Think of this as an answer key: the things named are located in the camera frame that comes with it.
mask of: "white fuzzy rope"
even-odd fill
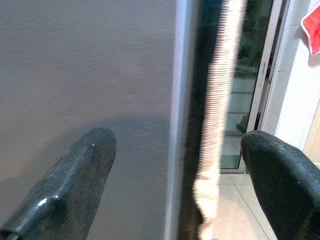
[[[221,151],[246,2],[223,1],[213,60],[208,69],[200,161],[193,184],[193,196],[204,221],[198,230],[200,240],[214,238]]]

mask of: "red towel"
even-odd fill
[[[320,53],[320,3],[301,20],[311,55]]]

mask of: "gray metal surface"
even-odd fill
[[[89,240],[163,239],[176,2],[0,2],[0,224],[91,128],[117,156]]]

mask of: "tiled floor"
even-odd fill
[[[215,219],[218,240],[276,240],[262,211],[248,174],[220,176],[220,197]]]

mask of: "glass door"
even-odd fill
[[[243,134],[255,129],[281,5],[282,0],[247,1],[225,126],[221,169],[245,170],[240,141]]]

